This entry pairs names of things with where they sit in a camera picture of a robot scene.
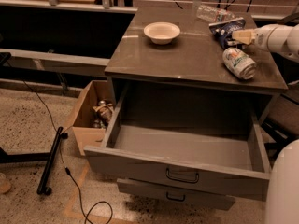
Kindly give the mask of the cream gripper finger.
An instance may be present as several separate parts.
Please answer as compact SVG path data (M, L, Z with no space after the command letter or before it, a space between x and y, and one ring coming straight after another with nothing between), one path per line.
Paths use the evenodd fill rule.
M232 32L232 39L243 44L249 45L254 39L254 30L245 29L245 30L236 30Z

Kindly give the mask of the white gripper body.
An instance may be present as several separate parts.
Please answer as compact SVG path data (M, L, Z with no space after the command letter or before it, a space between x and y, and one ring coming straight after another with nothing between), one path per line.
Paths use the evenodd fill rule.
M253 44L270 52L294 52L291 39L292 27L269 24L253 32Z

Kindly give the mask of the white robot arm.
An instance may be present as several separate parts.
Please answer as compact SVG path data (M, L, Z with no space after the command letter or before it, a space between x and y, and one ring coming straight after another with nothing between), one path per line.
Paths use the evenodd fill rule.
M278 24L232 33L244 44L270 51L299 63L299 26ZM270 176L264 224L299 224L299 139L278 154Z

